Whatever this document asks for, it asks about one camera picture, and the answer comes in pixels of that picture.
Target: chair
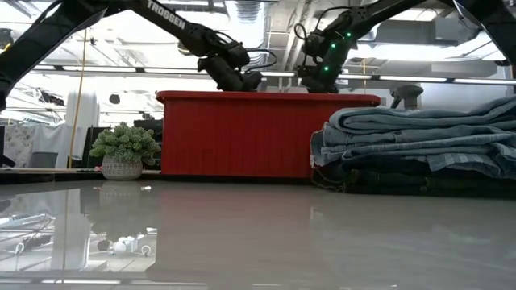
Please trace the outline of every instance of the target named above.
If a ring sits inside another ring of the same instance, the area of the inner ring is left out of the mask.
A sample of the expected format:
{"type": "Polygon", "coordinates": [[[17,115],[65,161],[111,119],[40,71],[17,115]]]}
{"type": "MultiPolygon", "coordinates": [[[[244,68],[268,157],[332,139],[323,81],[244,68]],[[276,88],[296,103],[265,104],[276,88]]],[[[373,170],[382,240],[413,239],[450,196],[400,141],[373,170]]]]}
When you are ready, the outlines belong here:
{"type": "Polygon", "coordinates": [[[55,168],[56,162],[55,152],[32,152],[29,168],[55,168]]]}

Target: red container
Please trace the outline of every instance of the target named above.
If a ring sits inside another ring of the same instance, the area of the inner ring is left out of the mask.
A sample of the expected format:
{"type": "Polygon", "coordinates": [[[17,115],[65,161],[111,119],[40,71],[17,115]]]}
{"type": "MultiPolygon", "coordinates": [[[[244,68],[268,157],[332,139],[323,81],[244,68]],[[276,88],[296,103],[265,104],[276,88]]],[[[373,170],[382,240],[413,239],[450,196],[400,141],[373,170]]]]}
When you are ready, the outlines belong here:
{"type": "Polygon", "coordinates": [[[364,94],[163,91],[161,173],[310,177],[310,136],[364,94]]]}

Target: potted plant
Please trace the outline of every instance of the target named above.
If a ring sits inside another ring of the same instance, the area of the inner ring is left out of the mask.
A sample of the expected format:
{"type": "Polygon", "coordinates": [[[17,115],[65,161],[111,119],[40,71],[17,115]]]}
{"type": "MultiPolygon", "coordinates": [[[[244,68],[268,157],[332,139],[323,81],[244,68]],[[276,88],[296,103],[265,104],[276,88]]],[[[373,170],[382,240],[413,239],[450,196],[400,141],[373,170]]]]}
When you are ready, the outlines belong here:
{"type": "Polygon", "coordinates": [[[114,130],[101,132],[89,154],[104,157],[102,174],[108,180],[134,180],[142,174],[142,161],[153,165],[152,156],[160,151],[153,135],[152,130],[129,127],[123,122],[114,130]]]}

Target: robotic arm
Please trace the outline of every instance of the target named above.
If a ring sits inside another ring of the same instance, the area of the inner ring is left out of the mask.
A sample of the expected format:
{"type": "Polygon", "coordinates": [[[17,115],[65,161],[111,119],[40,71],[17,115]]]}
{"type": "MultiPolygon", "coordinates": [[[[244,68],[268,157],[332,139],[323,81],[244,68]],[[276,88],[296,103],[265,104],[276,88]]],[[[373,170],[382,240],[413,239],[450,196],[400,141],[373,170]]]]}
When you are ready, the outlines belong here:
{"type": "Polygon", "coordinates": [[[74,32],[86,29],[103,17],[133,10],[175,35],[190,53],[200,57],[198,70],[206,70],[224,91],[254,91],[259,72],[241,73],[249,64],[248,51],[233,39],[201,24],[190,23],[156,0],[57,0],[20,38],[0,54],[0,111],[16,82],[54,51],[74,32]],[[56,11],[49,17],[46,12],[56,11]]]}
{"type": "MultiPolygon", "coordinates": [[[[302,84],[311,93],[338,93],[335,81],[350,49],[375,25],[426,0],[379,0],[367,6],[350,7],[325,29],[315,29],[305,39],[303,52],[315,66],[298,68],[302,84]]],[[[503,0],[440,0],[455,6],[467,19],[483,27],[511,64],[516,64],[516,39],[511,30],[516,19],[503,0]]]]}

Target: denim fabric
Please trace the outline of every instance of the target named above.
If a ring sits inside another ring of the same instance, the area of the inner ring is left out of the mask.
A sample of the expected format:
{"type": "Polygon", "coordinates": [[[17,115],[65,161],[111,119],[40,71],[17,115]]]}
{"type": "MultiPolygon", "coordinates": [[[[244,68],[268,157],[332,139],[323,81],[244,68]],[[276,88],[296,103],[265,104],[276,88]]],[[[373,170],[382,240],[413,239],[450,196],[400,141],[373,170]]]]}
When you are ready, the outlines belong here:
{"type": "Polygon", "coordinates": [[[414,175],[328,166],[315,170],[312,181],[323,189],[341,193],[423,195],[445,197],[516,198],[516,184],[490,180],[475,172],[447,169],[443,174],[414,175]]]}
{"type": "Polygon", "coordinates": [[[446,128],[513,122],[516,97],[504,97],[468,112],[450,110],[393,110],[388,108],[342,109],[330,117],[335,128],[353,134],[384,133],[406,129],[446,128]]]}
{"type": "Polygon", "coordinates": [[[397,157],[443,168],[516,179],[516,97],[469,113],[447,110],[345,109],[310,141],[312,166],[364,157],[397,157]]]}

